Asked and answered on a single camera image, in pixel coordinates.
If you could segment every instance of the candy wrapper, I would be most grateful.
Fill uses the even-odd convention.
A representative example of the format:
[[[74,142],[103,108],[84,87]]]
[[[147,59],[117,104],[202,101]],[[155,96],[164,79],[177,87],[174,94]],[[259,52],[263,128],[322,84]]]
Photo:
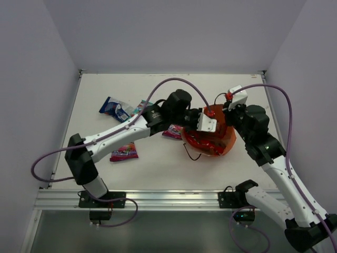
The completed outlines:
[[[139,113],[139,112],[142,110],[142,108],[144,108],[145,102],[146,102],[145,100],[142,100],[142,101],[140,102],[140,104],[137,106],[137,108],[131,113],[131,116],[133,116],[133,115]]]
[[[163,136],[172,137],[178,140],[182,140],[181,138],[181,130],[182,127],[179,125],[170,125],[170,127],[162,133]]]
[[[130,158],[138,158],[135,143],[131,142],[127,145],[122,146],[118,150],[111,153],[110,161],[118,162],[124,161]]]
[[[107,97],[103,106],[99,110],[100,113],[110,115],[117,119],[120,123],[126,121],[134,111],[135,109],[132,106],[110,96]]]

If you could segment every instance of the red snack package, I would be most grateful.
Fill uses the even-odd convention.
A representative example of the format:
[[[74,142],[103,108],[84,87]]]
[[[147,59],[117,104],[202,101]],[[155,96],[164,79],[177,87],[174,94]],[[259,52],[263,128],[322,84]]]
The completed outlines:
[[[181,130],[182,127],[179,125],[170,125],[170,127],[162,133],[163,136],[175,138],[178,140],[182,140],[181,138]]]
[[[138,158],[135,143],[130,142],[111,153],[110,161],[118,162],[131,158]]]

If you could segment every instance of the white tabletop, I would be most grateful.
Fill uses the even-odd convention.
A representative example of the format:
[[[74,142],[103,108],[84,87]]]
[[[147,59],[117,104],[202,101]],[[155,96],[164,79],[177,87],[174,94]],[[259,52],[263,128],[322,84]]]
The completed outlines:
[[[64,141],[67,146],[70,136],[79,133],[82,137],[100,133],[119,124],[111,116],[98,111],[108,96],[136,107],[145,100],[152,89],[169,77],[181,77],[194,83],[210,104],[221,92],[237,85],[262,83],[259,75],[228,74],[84,74],[80,83],[72,116]],[[199,95],[189,86],[178,81],[162,85],[151,102],[166,99],[176,89],[184,89],[192,95],[192,108],[204,107]],[[265,89],[247,90],[247,104],[257,104],[266,109],[270,117],[270,133],[277,138]],[[186,154],[183,142],[165,138],[161,133],[135,141],[139,159],[110,162],[106,156],[96,164],[100,176],[109,189],[129,190],[220,190],[233,187],[252,179],[264,189],[276,189],[274,182],[248,156],[244,142],[237,134],[233,149],[223,157],[202,155],[192,161]],[[70,169],[60,156],[55,179],[71,176]],[[54,189],[81,189],[74,180],[54,183]]]

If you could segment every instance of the purple cable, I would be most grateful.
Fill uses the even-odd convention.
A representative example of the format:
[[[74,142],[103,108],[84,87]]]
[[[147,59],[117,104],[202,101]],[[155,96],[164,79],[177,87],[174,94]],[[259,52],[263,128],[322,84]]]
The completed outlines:
[[[164,81],[160,82],[154,89],[153,91],[149,94],[146,102],[144,103],[144,106],[142,108],[142,110],[139,112],[139,114],[137,115],[137,117],[128,124],[128,126],[132,126],[135,124],[135,122],[140,118],[142,112],[144,111],[145,107],[147,106],[147,103],[149,102],[149,100],[151,99],[152,95],[154,94],[154,92],[160,87],[162,86],[164,83],[166,82],[169,82],[169,81],[181,81],[181,82],[184,82],[186,84],[188,84],[189,86],[191,86],[199,95],[200,97],[202,98],[202,100],[205,102],[206,106],[207,106],[207,109],[208,111],[211,111],[211,108],[210,108],[210,105],[208,104],[205,96],[201,93],[201,91],[191,82],[185,80],[185,79],[182,79],[182,78],[178,78],[178,77],[172,77],[172,78],[168,78],[168,79],[165,79]],[[114,134],[117,134],[121,131],[123,131],[124,129],[126,129],[126,127],[123,127],[123,128],[120,128],[120,129],[117,129],[116,131],[113,131],[103,137],[100,137],[96,140],[96,142],[99,142],[99,141],[102,141],[106,138],[109,138],[110,136],[113,136]],[[68,177],[68,178],[60,178],[60,179],[43,179],[41,177],[39,177],[36,173],[35,173],[35,166],[42,160],[44,159],[45,157],[48,157],[49,155],[51,154],[55,154],[55,153],[58,153],[58,152],[62,152],[62,151],[67,151],[67,150],[74,150],[74,149],[80,149],[80,148],[84,148],[86,146],[89,146],[89,145],[92,145],[94,144],[94,142],[89,142],[89,143],[86,143],[86,144],[82,144],[82,145],[78,145],[78,146],[74,146],[74,147],[66,147],[66,148],[61,148],[61,149],[58,149],[58,150],[55,150],[55,151],[52,151],[52,152],[49,152],[49,153],[46,153],[44,155],[42,155],[41,157],[37,158],[32,166],[31,166],[31,174],[32,176],[37,179],[38,181],[41,181],[41,182],[46,182],[46,183],[54,183],[54,182],[61,182],[61,181],[66,181],[66,180],[69,180],[69,179],[74,179],[73,177]]]
[[[234,234],[233,234],[233,231],[232,231],[232,221],[234,220],[234,216],[239,212],[241,211],[242,209],[248,209],[248,208],[255,208],[254,206],[247,206],[247,207],[241,207],[239,208],[238,210],[236,210],[235,212],[232,213],[231,217],[230,217],[230,235],[232,237],[232,240],[234,241],[234,243],[245,253],[250,253],[249,251],[247,251],[246,249],[244,249],[240,244],[239,242],[237,241],[237,239],[234,237]],[[268,238],[268,236],[263,232],[261,231],[260,229],[258,228],[254,228],[252,226],[248,226],[249,229],[252,229],[252,230],[255,230],[257,232],[259,232],[260,234],[262,234],[264,236],[264,238],[267,240],[268,242],[268,245],[266,247],[266,249],[264,251],[262,251],[262,253],[267,253],[270,249],[270,239]]]
[[[288,103],[288,108],[289,108],[289,129],[288,129],[288,140],[287,140],[287,145],[286,145],[286,155],[285,155],[285,164],[286,164],[286,169],[288,171],[289,176],[291,176],[293,173],[291,172],[290,169],[290,144],[291,144],[291,134],[292,134],[292,127],[293,127],[293,109],[291,106],[291,102],[290,102],[290,98],[288,96],[288,94],[280,87],[276,86],[276,85],[271,85],[271,84],[252,84],[252,85],[248,85],[246,87],[242,87],[236,91],[234,91],[232,93],[232,95],[237,94],[238,92],[241,92],[243,90],[246,89],[250,89],[253,87],[270,87],[270,88],[274,88],[277,89],[279,91],[281,91],[283,93],[283,95],[286,98],[286,101]],[[308,204],[308,206],[310,207],[310,209],[315,213],[315,207],[313,206],[313,204],[310,203],[310,200],[306,197],[306,195],[304,194],[304,192],[302,191],[301,187],[299,186],[299,184],[297,183],[295,178],[292,178],[292,181],[296,187],[296,189],[298,190],[298,192],[300,193],[300,195],[302,196],[302,198],[304,199],[304,201]],[[328,233],[330,239],[331,239],[331,243],[333,245],[333,248],[335,250],[335,252],[337,252],[337,243],[335,241],[335,239],[332,236],[332,233],[330,231],[330,229],[328,228],[327,224],[325,223],[324,219],[321,217],[320,214],[316,214],[318,219],[320,220],[320,222],[322,223],[324,229],[326,230],[326,232]]]
[[[133,199],[129,199],[129,198],[98,199],[98,198],[96,198],[95,196],[91,195],[90,192],[87,191],[87,193],[88,193],[88,195],[90,196],[90,198],[92,198],[92,199],[94,199],[94,200],[96,200],[96,201],[99,201],[99,202],[103,202],[103,203],[113,203],[113,202],[117,202],[117,201],[121,201],[121,200],[128,200],[128,201],[133,202],[133,203],[135,204],[135,206],[136,206],[136,210],[134,211],[133,215],[132,215],[129,219],[127,219],[127,220],[125,220],[125,221],[123,221],[123,222],[121,222],[121,223],[113,224],[113,225],[98,224],[100,227],[104,227],[104,228],[114,228],[114,227],[119,227],[119,226],[124,225],[124,224],[127,224],[128,222],[130,222],[131,220],[133,220],[133,218],[135,218],[136,215],[137,215],[137,213],[138,213],[138,204],[137,204],[137,202],[134,201]]]

